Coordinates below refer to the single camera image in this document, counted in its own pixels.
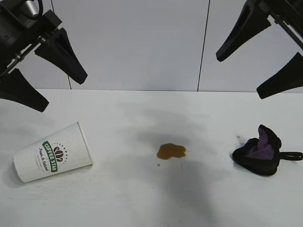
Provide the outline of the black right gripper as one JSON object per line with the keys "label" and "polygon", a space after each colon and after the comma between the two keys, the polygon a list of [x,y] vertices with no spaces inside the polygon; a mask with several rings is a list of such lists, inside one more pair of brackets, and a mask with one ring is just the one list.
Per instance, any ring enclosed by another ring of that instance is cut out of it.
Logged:
{"label": "black right gripper", "polygon": [[[229,36],[216,52],[219,62],[227,59],[241,45],[271,26],[268,16],[303,49],[302,0],[246,1]],[[295,56],[275,75],[263,82],[257,93],[261,99],[303,86],[303,56]]]}

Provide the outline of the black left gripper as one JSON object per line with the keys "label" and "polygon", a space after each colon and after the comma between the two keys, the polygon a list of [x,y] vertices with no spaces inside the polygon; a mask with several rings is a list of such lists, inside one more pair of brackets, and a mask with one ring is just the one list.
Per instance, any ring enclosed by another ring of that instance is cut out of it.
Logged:
{"label": "black left gripper", "polygon": [[12,69],[41,44],[35,54],[60,68],[78,84],[87,73],[78,61],[62,21],[44,12],[41,0],[0,2],[0,98],[43,112],[48,100],[35,90],[19,69]]}

